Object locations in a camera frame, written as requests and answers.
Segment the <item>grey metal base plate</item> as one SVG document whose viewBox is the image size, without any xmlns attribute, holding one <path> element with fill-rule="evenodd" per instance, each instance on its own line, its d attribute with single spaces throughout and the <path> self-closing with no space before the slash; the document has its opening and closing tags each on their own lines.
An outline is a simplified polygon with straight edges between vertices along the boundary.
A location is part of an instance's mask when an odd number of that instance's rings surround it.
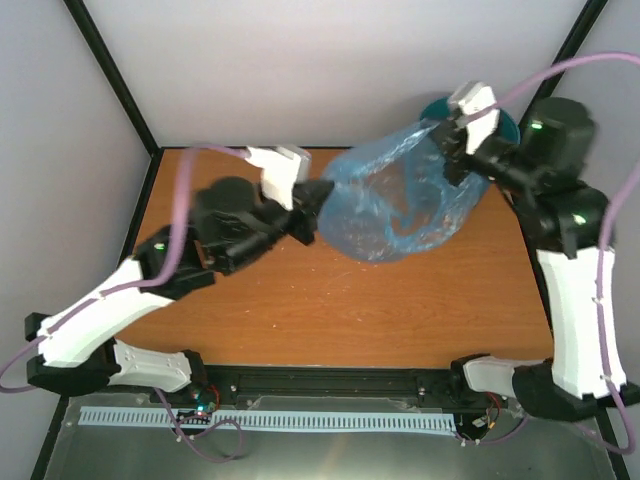
<svg viewBox="0 0 640 480">
<path fill-rule="evenodd" d="M 571 427 L 531 421 L 497 445 L 421 433 L 219 429 L 190 449 L 169 427 L 82 425 L 67 409 L 45 479 L 616 479 Z"/>
</svg>

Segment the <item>black frame post left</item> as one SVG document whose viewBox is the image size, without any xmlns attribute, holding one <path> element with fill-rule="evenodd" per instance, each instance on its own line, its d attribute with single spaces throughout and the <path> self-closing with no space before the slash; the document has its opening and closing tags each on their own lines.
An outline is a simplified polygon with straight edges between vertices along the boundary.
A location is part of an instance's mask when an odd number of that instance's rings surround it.
<svg viewBox="0 0 640 480">
<path fill-rule="evenodd" d="M 85 2 L 82 0 L 63 0 L 63 4 L 123 108 L 146 153 L 150 157 L 154 157 L 160 147 Z"/>
</svg>

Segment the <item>black frame post right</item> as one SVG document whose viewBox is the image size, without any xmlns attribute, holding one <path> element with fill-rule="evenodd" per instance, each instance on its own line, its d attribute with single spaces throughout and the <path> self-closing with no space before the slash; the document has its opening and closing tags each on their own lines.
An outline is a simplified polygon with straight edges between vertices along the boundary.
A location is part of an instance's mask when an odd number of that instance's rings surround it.
<svg viewBox="0 0 640 480">
<path fill-rule="evenodd" d="M 608 0 L 587 0 L 580 13 L 576 17 L 569 33 L 566 35 L 561 47 L 556 53 L 552 63 L 556 64 L 564 60 L 568 60 L 577 55 L 589 33 L 598 21 L 600 15 L 605 10 Z M 535 103 L 544 98 L 550 97 L 558 87 L 563 73 L 558 73 L 554 77 L 543 80 L 538 86 L 532 100 L 525 109 L 520 122 L 519 129 L 523 131 L 529 120 L 531 111 Z"/>
</svg>

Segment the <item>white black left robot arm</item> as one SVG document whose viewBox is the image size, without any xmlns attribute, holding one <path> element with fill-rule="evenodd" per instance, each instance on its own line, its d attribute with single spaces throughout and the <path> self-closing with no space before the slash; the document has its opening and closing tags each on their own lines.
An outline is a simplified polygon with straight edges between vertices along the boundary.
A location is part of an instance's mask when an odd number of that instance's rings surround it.
<svg viewBox="0 0 640 480">
<path fill-rule="evenodd" d="M 285 208 L 265 189 L 223 177 L 198 191 L 182 231 L 165 226 L 141 243 L 100 286 L 53 316 L 32 313 L 25 338 L 36 354 L 26 363 L 29 386 L 75 397 L 107 386 L 141 386 L 201 400 L 208 378 L 199 353 L 163 353 L 117 339 L 125 327 L 251 265 L 286 236 L 313 242 L 317 216 L 334 188 L 329 180 L 292 187 Z"/>
</svg>

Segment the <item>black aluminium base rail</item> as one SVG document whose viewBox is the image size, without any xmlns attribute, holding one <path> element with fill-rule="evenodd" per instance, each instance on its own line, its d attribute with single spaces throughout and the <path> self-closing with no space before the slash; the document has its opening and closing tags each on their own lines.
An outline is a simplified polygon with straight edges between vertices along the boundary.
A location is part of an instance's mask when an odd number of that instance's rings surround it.
<svg viewBox="0 0 640 480">
<path fill-rule="evenodd" d="M 449 390 L 448 369 L 250 367 L 208 365 L 224 399 L 241 397 L 422 397 Z"/>
</svg>

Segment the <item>black frame post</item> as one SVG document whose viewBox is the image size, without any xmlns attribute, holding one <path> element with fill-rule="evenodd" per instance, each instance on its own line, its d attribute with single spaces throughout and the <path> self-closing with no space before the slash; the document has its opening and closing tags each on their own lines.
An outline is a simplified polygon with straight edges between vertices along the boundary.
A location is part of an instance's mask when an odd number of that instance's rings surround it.
<svg viewBox="0 0 640 480">
<path fill-rule="evenodd" d="M 580 13 L 576 17 L 569 33 L 566 35 L 561 47 L 556 53 L 552 63 L 556 64 L 564 60 L 568 60 L 577 55 L 589 33 L 598 21 L 600 15 L 605 10 L 608 0 L 587 0 Z M 554 77 L 543 80 L 538 86 L 532 100 L 525 109 L 520 122 L 519 129 L 523 131 L 529 120 L 531 111 L 535 103 L 544 98 L 550 97 L 558 87 L 563 73 L 558 73 Z"/>
<path fill-rule="evenodd" d="M 160 147 L 85 2 L 82 0 L 63 0 L 63 4 L 123 108 L 146 153 L 150 157 L 154 157 Z"/>
</svg>

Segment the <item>blue plastic trash bag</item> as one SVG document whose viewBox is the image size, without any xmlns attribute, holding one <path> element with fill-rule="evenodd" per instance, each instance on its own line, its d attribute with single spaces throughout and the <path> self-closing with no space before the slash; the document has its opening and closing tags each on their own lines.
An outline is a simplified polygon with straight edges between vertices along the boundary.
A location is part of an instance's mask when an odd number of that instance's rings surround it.
<svg viewBox="0 0 640 480">
<path fill-rule="evenodd" d="M 333 249 L 369 263 L 394 262 L 437 248 L 460 230 L 489 182 L 477 174 L 458 186 L 446 180 L 445 158 L 429 137 L 437 125 L 416 122 L 329 162 L 322 177 L 334 188 L 318 230 Z"/>
</svg>

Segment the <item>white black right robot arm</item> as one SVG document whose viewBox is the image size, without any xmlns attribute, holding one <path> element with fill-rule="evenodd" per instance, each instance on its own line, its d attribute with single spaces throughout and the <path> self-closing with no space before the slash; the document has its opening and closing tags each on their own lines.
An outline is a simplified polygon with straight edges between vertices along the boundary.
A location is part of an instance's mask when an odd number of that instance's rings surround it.
<svg viewBox="0 0 640 480">
<path fill-rule="evenodd" d="M 545 360 L 476 354 L 454 361 L 463 386 L 515 399 L 533 417 L 571 423 L 617 403 L 637 404 L 639 389 L 615 354 L 608 300 L 615 252 L 612 238 L 600 234 L 608 199 L 581 179 L 597 130 L 590 112 L 567 98 L 543 99 L 513 143 L 499 134 L 497 112 L 467 125 L 470 102 L 450 98 L 447 106 L 432 132 L 445 177 L 459 185 L 476 174 L 510 193 L 543 272 L 553 335 Z"/>
</svg>

